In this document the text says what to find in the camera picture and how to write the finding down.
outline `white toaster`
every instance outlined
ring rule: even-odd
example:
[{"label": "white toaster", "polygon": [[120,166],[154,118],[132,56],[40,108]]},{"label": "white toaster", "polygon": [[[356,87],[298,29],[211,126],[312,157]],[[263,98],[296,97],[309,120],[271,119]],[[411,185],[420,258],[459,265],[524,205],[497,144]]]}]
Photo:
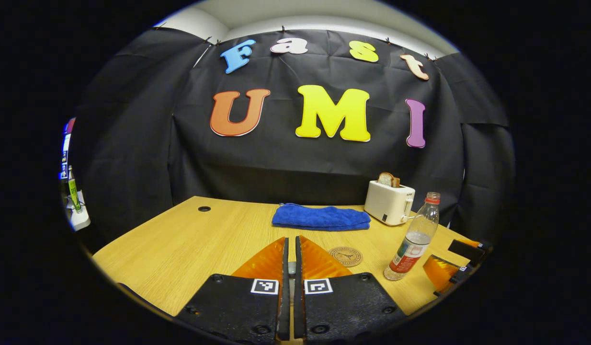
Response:
[{"label": "white toaster", "polygon": [[393,188],[370,181],[364,210],[387,225],[400,225],[409,219],[413,199],[414,189],[409,186]]}]

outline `blue letter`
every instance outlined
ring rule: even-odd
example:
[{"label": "blue letter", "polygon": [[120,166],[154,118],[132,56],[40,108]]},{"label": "blue letter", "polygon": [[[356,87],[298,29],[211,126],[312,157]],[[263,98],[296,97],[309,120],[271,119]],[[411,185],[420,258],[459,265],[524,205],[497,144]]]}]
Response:
[{"label": "blue letter", "polygon": [[221,57],[225,58],[225,61],[227,61],[227,69],[225,70],[225,73],[232,73],[238,68],[245,66],[247,62],[249,62],[249,59],[242,57],[251,55],[252,50],[249,46],[254,43],[254,40],[248,39],[238,46],[227,49],[220,55]]}]

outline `yellow letter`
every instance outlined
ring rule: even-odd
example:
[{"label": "yellow letter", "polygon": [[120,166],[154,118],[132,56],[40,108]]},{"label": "yellow letter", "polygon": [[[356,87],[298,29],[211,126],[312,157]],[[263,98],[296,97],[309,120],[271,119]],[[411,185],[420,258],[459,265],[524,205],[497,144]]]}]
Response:
[{"label": "yellow letter", "polygon": [[369,62],[378,61],[378,55],[374,52],[376,48],[374,48],[372,44],[360,41],[350,41],[349,46],[351,47],[349,52],[354,58]]},{"label": "yellow letter", "polygon": [[304,96],[302,126],[296,128],[295,135],[306,138],[319,138],[321,130],[317,127],[317,115],[326,134],[333,138],[344,119],[344,129],[340,137],[344,140],[370,141],[366,130],[366,101],[370,94],[363,90],[350,88],[344,92],[338,104],[334,104],[328,93],[319,85],[302,85],[298,92]]}]

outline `bottle cap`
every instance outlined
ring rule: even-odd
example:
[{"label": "bottle cap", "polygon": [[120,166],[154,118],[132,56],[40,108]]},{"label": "bottle cap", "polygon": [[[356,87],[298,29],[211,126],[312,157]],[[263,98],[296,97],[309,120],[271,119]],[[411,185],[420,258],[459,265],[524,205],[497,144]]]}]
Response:
[{"label": "bottle cap", "polygon": [[440,203],[440,193],[428,192],[425,196],[425,202],[431,203],[432,205],[438,205]]}]

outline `black mount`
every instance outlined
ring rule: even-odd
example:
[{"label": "black mount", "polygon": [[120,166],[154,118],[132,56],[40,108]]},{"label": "black mount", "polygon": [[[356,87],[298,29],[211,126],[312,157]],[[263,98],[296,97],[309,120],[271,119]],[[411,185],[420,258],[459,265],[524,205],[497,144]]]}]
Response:
[{"label": "black mount", "polygon": [[[365,341],[407,316],[372,273],[303,279],[300,236],[295,238],[294,338],[305,344]],[[211,275],[175,317],[241,344],[289,340],[289,239],[278,280]]]},{"label": "black mount", "polygon": [[467,277],[473,275],[477,271],[477,269],[479,269],[479,267],[481,266],[481,262],[483,262],[483,260],[485,260],[488,254],[491,253],[491,251],[493,251],[493,247],[489,243],[483,241],[479,242],[478,247],[473,247],[462,241],[453,240],[453,242],[451,242],[451,245],[449,245],[448,250],[464,258],[467,258],[468,260],[470,260],[470,262],[468,262],[466,266],[460,267],[459,270],[455,273],[455,275],[453,275],[453,277],[449,279],[449,282],[453,283],[453,286],[448,288],[443,293],[435,291],[434,295],[436,296],[449,295],[450,293],[455,291],[455,289],[458,288],[458,286],[460,286],[461,282],[466,280]]}]

